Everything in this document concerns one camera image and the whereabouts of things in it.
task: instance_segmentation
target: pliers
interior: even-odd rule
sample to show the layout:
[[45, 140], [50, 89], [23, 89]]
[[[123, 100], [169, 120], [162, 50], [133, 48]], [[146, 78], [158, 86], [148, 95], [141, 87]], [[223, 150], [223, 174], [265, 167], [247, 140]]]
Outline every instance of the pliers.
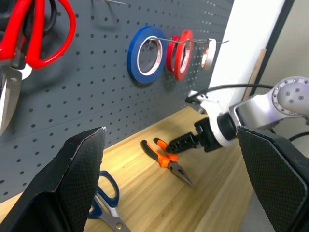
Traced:
[[177, 162], [178, 156], [176, 154], [166, 153], [168, 145], [163, 140], [155, 138], [154, 142], [164, 151], [164, 154], [155, 151], [146, 140], [143, 140], [140, 144], [144, 152], [154, 160], [158, 161], [162, 168], [170, 169], [175, 176], [192, 186], [193, 184], [189, 177], [183, 170], [182, 166]]

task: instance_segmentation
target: blue scissors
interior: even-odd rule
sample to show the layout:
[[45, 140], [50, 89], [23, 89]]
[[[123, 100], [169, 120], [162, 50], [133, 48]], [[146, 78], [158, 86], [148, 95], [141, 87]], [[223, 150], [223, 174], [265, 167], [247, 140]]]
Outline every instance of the blue scissors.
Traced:
[[[93, 211], [89, 213], [88, 218], [89, 219], [100, 218], [103, 221], [105, 221], [114, 231], [117, 232], [131, 232], [131, 230], [121, 220], [117, 209], [120, 191], [116, 181], [108, 173], [108, 171], [100, 171], [100, 176], [104, 176], [111, 182], [116, 192], [116, 196], [114, 198], [110, 198], [99, 186], [97, 186], [97, 192], [92, 202]], [[98, 201], [98, 199], [100, 199], [100, 201], [106, 206], [110, 214], [104, 210], [103, 206]]]

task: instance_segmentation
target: tape roll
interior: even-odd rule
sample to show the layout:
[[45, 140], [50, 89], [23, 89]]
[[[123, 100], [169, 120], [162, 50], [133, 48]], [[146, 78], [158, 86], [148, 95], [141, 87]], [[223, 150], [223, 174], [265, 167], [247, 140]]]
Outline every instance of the tape roll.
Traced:
[[[193, 39], [193, 32], [190, 30], [183, 31], [179, 38], [180, 42], [185, 42], [187, 40]], [[174, 65], [174, 76], [176, 80], [183, 80], [191, 60], [191, 54], [193, 49], [193, 43], [179, 43], [177, 45], [176, 55], [175, 55], [175, 65]]]
[[[174, 41], [178, 41], [180, 38], [180, 35], [174, 35], [171, 39]], [[167, 55], [166, 55], [166, 68], [170, 71], [173, 72], [174, 71], [174, 64], [172, 63], [172, 59], [173, 59], [173, 51], [175, 49], [175, 46], [177, 44], [174, 42], [169, 42], [168, 45], [168, 51], [167, 51]]]
[[165, 35], [157, 27], [145, 26], [135, 34], [128, 50], [127, 70], [130, 76], [141, 84], [149, 84], [156, 80], [161, 74], [166, 60], [167, 42], [154, 40], [158, 50], [155, 64], [149, 71], [141, 71], [139, 65], [140, 51], [146, 41], [150, 41], [151, 38], [165, 39]]
[[214, 55], [217, 49], [217, 41], [215, 39], [210, 39], [211, 41], [206, 43], [206, 48], [203, 52], [201, 66], [205, 70], [209, 70], [211, 68]]

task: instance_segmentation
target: red tape roll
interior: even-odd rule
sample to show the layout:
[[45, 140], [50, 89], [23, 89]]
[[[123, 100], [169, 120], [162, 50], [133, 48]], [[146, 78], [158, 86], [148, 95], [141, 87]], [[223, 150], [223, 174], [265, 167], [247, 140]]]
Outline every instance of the red tape roll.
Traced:
[[[193, 32], [191, 30], [183, 31], [179, 42], [185, 42], [193, 39]], [[181, 81], [184, 79], [191, 60], [191, 54], [193, 49], [192, 42], [179, 43], [177, 45], [174, 65], [175, 79]]]
[[[174, 40], [174, 41], [178, 41], [179, 38], [180, 38], [180, 35], [174, 35], [171, 39]], [[174, 42], [169, 42], [169, 45], [168, 45], [168, 52], [167, 52], [167, 56], [166, 56], [166, 68], [170, 72], [174, 72], [172, 58], [173, 58], [173, 51], [174, 51], [175, 45], [176, 45], [176, 43], [174, 43]]]

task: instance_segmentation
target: orange pliers handle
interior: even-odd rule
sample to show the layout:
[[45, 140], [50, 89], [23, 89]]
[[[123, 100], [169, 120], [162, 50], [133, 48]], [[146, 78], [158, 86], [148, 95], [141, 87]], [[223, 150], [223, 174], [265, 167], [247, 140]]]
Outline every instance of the orange pliers handle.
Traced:
[[[155, 138], [154, 142], [163, 151], [166, 151], [166, 148], [168, 145], [163, 140]], [[160, 152], [154, 150], [146, 140], [143, 140], [140, 144], [143, 150], [145, 151], [145, 153], [149, 155], [151, 158], [158, 161], [162, 168], [167, 168], [170, 161], [175, 161], [175, 162], [178, 161], [178, 156], [176, 154], [170, 154], [170, 153], [161, 154]]]

